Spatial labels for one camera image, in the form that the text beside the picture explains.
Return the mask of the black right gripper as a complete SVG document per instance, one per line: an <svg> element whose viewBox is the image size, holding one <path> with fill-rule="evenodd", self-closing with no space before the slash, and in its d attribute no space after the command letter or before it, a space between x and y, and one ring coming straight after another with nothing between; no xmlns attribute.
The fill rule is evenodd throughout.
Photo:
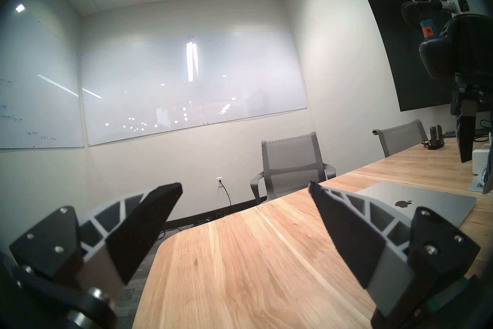
<svg viewBox="0 0 493 329"><path fill-rule="evenodd" d="M462 163L472 160L476 116L482 111L481 96L492 96L492 18L461 14L447 24L443 37L448 43L446 77L455 77L458 87L451 93L451 115L456 117L455 136ZM492 191L492 132L490 150L482 172L482 194Z"/></svg>

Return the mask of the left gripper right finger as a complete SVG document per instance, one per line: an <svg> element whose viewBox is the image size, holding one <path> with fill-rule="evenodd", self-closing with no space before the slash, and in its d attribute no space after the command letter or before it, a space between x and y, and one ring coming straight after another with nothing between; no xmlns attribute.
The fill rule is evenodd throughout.
<svg viewBox="0 0 493 329"><path fill-rule="evenodd" d="M481 247L460 226L476 198L390 183L350 193L311 181L308 192L373 318L428 318L472 283Z"/></svg>

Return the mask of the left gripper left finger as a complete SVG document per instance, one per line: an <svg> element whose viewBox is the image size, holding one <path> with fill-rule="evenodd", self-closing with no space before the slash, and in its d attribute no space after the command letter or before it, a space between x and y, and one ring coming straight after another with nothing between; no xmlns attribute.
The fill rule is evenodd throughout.
<svg viewBox="0 0 493 329"><path fill-rule="evenodd" d="M19 266L64 287L97 288L115 301L182 195L171 183L109 200L83 217L65 205L9 245Z"/></svg>

